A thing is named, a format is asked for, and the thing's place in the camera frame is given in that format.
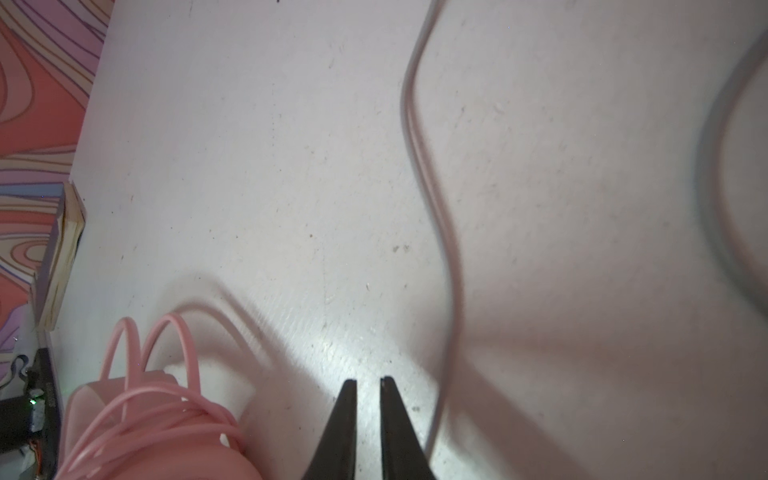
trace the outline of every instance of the gray cable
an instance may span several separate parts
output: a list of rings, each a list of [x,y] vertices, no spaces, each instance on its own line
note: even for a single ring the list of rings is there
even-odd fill
[[[710,109],[697,149],[695,182],[704,236],[714,256],[740,292],[768,317],[768,281],[756,269],[754,259],[727,212],[720,158],[730,115],[766,56],[768,31],[741,58]]]
[[[427,460],[432,457],[432,452],[435,449],[435,440],[440,430],[440,422],[454,376],[455,360],[458,355],[459,340],[464,323],[464,280],[462,278],[462,262],[461,252],[458,248],[458,237],[456,236],[445,198],[442,196],[440,184],[435,175],[435,168],[430,160],[424,137],[422,136],[413,97],[413,84],[416,71],[419,69],[419,61],[422,58],[424,47],[427,45],[429,35],[432,33],[441,7],[442,0],[432,0],[429,4],[424,24],[413,47],[413,53],[411,53],[406,76],[402,82],[402,95],[400,97],[402,134],[406,140],[406,150],[408,151],[416,180],[419,182],[427,211],[432,218],[432,226],[435,229],[435,236],[437,237],[442,258],[445,262],[445,268],[448,271],[449,301],[451,303],[448,341],[443,353],[442,371],[439,373],[438,396],[424,446],[424,455]]]
[[[22,366],[16,368],[16,360],[22,361]],[[24,368],[29,364],[29,357],[26,355],[17,355],[14,357],[13,360],[11,360],[11,368],[8,370],[8,380],[0,384],[0,390],[4,389],[8,385],[13,382],[13,379],[18,376],[20,379],[25,380],[27,379],[27,374]]]

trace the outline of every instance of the white surface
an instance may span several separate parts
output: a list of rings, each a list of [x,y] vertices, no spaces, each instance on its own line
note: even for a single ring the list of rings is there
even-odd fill
[[[359,478],[380,476],[380,376],[424,438],[447,299],[398,101],[426,7],[117,3],[72,172],[64,396],[120,316],[146,333],[198,302],[243,335],[185,315],[266,478],[300,477],[347,377]],[[713,264],[691,179],[766,27],[757,0],[447,4],[416,85],[467,280],[439,478],[765,475],[768,330]],[[177,341],[158,350],[180,372]]]

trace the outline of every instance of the pink object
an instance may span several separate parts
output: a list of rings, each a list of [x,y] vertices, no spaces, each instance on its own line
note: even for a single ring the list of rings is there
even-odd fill
[[[187,388],[165,372],[146,371],[152,347],[168,323],[181,339]],[[109,379],[123,333],[127,372],[124,378]],[[59,462],[56,480],[262,480],[243,456],[243,434],[232,414],[200,394],[192,335],[176,313],[155,324],[143,349],[136,323],[120,319],[99,380],[81,386],[69,399]]]

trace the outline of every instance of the colorful patterned fabric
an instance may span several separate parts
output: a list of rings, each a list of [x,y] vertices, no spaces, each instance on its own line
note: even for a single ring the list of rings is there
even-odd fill
[[[113,1],[0,0],[0,359],[24,321]]]

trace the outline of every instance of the black object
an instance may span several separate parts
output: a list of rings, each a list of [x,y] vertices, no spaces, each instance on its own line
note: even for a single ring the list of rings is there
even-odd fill
[[[0,453],[27,445],[31,418],[32,405],[26,396],[0,401]]]
[[[37,440],[41,450],[37,477],[53,478],[60,434],[61,417],[51,355],[47,348],[41,348],[27,369],[24,395],[0,402],[0,453]]]
[[[45,421],[35,433],[40,440],[41,465],[39,478],[53,478],[58,465],[58,443],[61,436],[61,410],[51,365],[51,351],[38,349],[35,361],[27,370],[27,397],[45,402]]]
[[[384,480],[435,480],[391,376],[381,379]],[[357,443],[357,381],[346,380],[302,480],[353,480]]]
[[[384,480],[435,480],[394,378],[386,376],[381,380],[379,396]]]
[[[357,381],[346,380],[303,480],[353,480],[357,447]]]

